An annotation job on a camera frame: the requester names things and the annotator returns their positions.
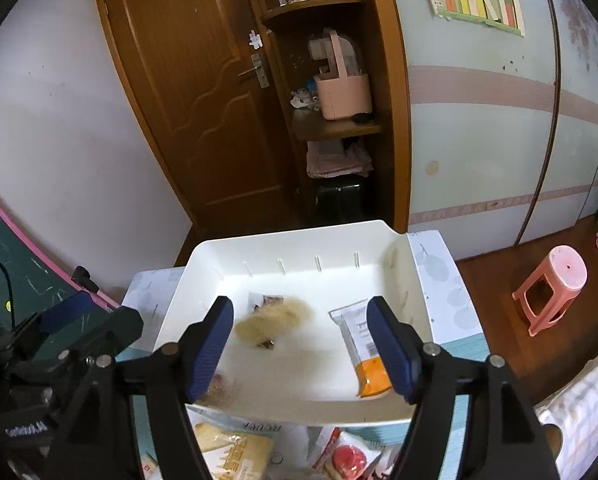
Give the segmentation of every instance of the wooden floor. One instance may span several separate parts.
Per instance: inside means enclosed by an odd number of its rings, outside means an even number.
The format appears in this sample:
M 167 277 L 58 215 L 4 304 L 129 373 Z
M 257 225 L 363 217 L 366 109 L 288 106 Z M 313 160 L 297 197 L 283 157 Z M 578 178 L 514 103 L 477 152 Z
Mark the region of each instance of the wooden floor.
M 457 262 L 490 351 L 510 363 L 533 403 L 564 386 L 598 355 L 598 251 L 594 217 L 540 240 Z M 588 282 L 564 317 L 535 337 L 512 292 L 557 245 L 575 248 Z

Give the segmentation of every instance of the white plastic tray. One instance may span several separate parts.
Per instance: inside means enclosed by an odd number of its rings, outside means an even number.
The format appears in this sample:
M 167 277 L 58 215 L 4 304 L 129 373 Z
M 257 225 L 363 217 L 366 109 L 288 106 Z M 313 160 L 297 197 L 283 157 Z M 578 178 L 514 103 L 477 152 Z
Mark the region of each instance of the white plastic tray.
M 249 292 L 296 296 L 310 323 L 280 337 L 272 350 L 249 348 L 231 334 L 218 364 L 237 385 L 233 415 L 266 421 L 365 425 L 410 420 L 412 407 L 393 392 L 357 397 L 359 384 L 329 311 L 382 295 L 397 319 L 432 340 L 417 266 L 407 235 L 382 221 L 242 238 L 195 248 L 172 298 L 155 349 L 203 319 L 220 295 L 247 313 Z

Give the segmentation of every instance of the wooden door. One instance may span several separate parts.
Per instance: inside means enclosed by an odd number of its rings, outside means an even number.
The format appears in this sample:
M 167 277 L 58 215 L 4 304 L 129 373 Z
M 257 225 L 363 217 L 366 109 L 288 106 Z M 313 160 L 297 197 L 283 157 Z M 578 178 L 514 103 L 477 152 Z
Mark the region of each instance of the wooden door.
M 299 227 L 297 167 L 268 64 L 268 88 L 239 75 L 252 54 L 264 58 L 249 44 L 249 0 L 98 3 L 126 94 L 197 237 Z

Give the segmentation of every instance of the screw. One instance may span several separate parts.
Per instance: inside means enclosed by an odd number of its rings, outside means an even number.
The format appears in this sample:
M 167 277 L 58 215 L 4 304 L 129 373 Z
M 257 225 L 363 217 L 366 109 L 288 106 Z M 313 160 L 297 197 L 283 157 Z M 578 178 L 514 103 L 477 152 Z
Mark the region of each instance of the screw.
M 44 404 L 50 404 L 50 401 L 53 398 L 53 389 L 51 387 L 44 388 L 44 391 L 41 392 L 41 399 L 44 401 Z
M 175 355 L 179 351 L 177 343 L 166 343 L 161 347 L 161 353 L 164 355 Z
M 112 357 L 110 357 L 108 354 L 100 355 L 99 357 L 97 357 L 95 359 L 95 364 L 99 368 L 108 367 L 108 366 L 110 366 L 111 363 L 112 363 Z
M 495 368 L 503 368 L 506 364 L 506 360 L 500 355 L 492 354 L 490 356 L 490 364 Z
M 432 357 L 436 357 L 441 354 L 441 346 L 437 343 L 425 343 L 423 345 L 423 351 Z

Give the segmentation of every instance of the snack package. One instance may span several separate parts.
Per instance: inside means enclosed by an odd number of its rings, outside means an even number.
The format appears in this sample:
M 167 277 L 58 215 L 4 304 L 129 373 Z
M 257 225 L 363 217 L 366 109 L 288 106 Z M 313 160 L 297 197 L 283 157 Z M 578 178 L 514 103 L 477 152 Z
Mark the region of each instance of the snack package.
M 208 422 L 193 428 L 205 464 L 215 480 L 261 480 L 272 452 L 272 439 L 224 431 Z
M 368 300 L 363 300 L 330 312 L 330 317 L 341 329 L 341 335 L 359 378 L 360 397 L 383 394 L 392 387 L 368 330 L 365 318 L 367 308 Z
M 357 480 L 380 453 L 381 449 L 340 428 L 323 428 L 308 460 L 317 473 L 331 480 Z
M 237 322 L 234 332 L 245 343 L 271 349 L 274 339 L 299 327 L 310 317 L 308 306 L 298 298 L 264 296 L 251 292 L 252 313 Z
M 225 373 L 216 371 L 210 380 L 205 394 L 197 399 L 197 404 L 211 408 L 228 408 L 237 396 L 237 387 Z
M 253 434 L 273 440 L 270 463 L 288 468 L 308 468 L 306 461 L 309 446 L 307 426 L 297 424 L 279 424 L 249 420 L 200 406 L 187 406 L 191 426 L 209 422 L 224 432 Z
M 144 472 L 144 479 L 150 480 L 153 477 L 153 474 L 158 472 L 159 466 L 157 466 L 157 463 L 154 461 L 153 457 L 145 454 L 141 455 L 141 469 Z

